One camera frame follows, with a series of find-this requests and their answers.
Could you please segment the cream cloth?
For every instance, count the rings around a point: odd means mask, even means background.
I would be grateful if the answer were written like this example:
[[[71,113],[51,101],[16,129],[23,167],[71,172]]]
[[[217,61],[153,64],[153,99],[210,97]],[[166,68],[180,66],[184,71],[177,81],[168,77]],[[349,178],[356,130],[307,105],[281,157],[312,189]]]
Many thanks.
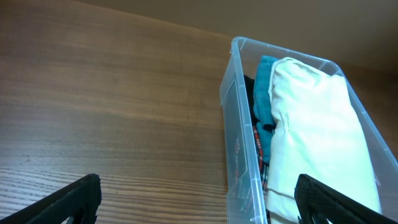
[[[300,174],[381,212],[366,138],[345,78],[286,57],[272,65],[269,96],[276,123],[266,196],[271,222],[298,222],[294,192]]]

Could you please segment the red blue plaid shirt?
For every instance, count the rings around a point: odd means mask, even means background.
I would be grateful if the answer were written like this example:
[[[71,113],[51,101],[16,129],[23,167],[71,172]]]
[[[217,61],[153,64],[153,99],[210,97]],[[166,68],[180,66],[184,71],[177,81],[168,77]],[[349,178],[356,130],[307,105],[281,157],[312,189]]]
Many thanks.
[[[267,190],[267,178],[268,178],[268,170],[269,166],[264,161],[264,150],[261,146],[261,141],[259,137],[259,132],[255,126],[252,127],[254,142],[255,142],[255,149],[256,149],[256,156],[258,162],[258,168],[261,178],[261,185],[262,185],[262,196],[264,200],[266,200],[266,190]],[[234,161],[235,161],[235,181],[239,182],[239,178],[243,174],[243,162],[239,160],[242,159],[244,156],[244,151],[240,148],[240,143],[238,139],[236,140],[235,147],[234,147]],[[238,196],[240,200],[239,203],[239,211],[244,213],[252,212],[254,203],[252,201],[252,193],[251,190],[247,192],[243,190],[242,187],[238,187],[238,189],[234,193],[235,196]]]

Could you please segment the blue jeans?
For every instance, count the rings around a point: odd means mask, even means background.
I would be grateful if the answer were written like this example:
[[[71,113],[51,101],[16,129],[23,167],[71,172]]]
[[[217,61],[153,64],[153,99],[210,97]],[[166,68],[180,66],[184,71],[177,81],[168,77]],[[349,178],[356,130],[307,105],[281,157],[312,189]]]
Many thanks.
[[[271,101],[268,94],[272,64],[277,58],[263,55],[258,65],[254,79],[254,115],[258,122],[256,128],[263,152],[263,160],[269,164],[271,159],[271,139],[274,134],[276,123],[271,113]]]

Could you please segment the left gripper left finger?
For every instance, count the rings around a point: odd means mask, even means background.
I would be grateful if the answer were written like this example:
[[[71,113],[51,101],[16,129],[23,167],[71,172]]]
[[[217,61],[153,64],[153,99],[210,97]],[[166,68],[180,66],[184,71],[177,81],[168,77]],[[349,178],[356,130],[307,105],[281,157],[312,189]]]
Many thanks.
[[[88,174],[38,202],[1,219],[1,223],[95,223],[101,200],[100,177],[97,174]]]

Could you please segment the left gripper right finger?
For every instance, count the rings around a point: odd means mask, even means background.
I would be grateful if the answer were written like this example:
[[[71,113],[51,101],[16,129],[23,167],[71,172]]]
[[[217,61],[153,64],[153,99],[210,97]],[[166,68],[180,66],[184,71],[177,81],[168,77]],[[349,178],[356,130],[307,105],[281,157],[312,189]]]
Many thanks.
[[[397,224],[307,174],[295,187],[300,224]]]

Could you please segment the black garment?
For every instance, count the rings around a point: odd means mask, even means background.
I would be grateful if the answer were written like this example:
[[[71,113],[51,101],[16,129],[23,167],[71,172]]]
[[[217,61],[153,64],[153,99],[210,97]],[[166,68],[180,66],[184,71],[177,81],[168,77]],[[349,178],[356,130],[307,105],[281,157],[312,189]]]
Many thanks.
[[[258,119],[256,118],[256,116],[254,114],[254,79],[244,75],[244,82],[245,82],[245,88],[246,88],[246,95],[248,98],[251,123],[253,126],[255,126],[258,122]]]

